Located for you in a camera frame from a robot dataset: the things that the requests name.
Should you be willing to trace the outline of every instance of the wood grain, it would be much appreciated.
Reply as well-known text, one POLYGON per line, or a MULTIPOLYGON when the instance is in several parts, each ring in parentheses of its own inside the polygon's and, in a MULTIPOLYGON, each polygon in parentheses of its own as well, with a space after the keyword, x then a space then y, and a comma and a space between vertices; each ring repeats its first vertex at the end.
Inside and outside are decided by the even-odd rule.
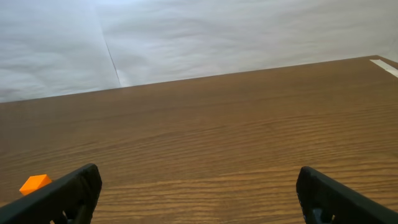
POLYGON ((0 104, 0 205, 94 162, 93 223, 304 223, 302 166, 398 211, 398 79, 378 58, 0 104))

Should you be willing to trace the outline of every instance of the white paper sheet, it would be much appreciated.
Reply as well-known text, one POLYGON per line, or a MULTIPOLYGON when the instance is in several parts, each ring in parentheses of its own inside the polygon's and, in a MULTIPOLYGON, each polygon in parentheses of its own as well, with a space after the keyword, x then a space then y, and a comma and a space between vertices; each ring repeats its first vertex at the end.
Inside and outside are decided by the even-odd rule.
POLYGON ((95 0, 122 86, 379 54, 397 0, 95 0))
POLYGON ((89 2, 0 2, 0 102, 117 87, 89 2))

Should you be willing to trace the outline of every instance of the white tape strip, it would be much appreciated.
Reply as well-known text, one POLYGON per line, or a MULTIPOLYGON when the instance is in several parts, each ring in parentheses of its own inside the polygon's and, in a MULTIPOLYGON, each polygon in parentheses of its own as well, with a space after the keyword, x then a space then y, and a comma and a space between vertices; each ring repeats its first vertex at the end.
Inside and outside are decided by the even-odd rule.
POLYGON ((373 63, 376 65, 380 66, 382 69, 385 71, 395 75, 395 77, 398 78, 398 70, 394 68, 393 66, 387 64, 386 62, 383 62, 382 60, 371 60, 373 63))

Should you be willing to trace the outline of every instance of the brown wooden tabletop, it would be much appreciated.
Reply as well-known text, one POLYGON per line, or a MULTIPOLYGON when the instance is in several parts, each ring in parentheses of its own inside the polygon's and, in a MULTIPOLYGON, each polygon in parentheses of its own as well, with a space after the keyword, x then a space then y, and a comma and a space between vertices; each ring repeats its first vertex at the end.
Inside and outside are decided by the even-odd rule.
POLYGON ((398 211, 398 78, 378 58, 0 104, 0 205, 93 162, 92 223, 304 223, 302 166, 398 211))

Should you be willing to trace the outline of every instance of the table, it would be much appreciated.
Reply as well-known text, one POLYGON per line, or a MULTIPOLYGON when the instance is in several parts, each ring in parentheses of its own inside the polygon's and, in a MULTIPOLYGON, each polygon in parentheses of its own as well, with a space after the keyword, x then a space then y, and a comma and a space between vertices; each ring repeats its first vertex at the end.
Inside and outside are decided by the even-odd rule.
POLYGON ((304 223, 302 166, 398 211, 398 79, 379 58, 0 104, 0 205, 93 162, 92 223, 304 223))

